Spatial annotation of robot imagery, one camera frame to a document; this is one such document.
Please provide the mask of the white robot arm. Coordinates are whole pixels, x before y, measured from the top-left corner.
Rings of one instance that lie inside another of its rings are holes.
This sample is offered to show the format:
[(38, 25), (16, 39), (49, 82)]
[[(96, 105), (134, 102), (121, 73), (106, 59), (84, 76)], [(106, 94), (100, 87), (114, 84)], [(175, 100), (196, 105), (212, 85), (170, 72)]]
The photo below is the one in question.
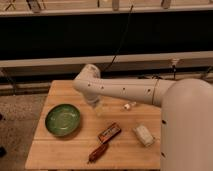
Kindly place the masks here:
[(73, 87), (90, 105), (108, 96), (160, 109), (160, 171), (213, 171), (213, 85), (195, 78), (103, 79), (87, 64)]

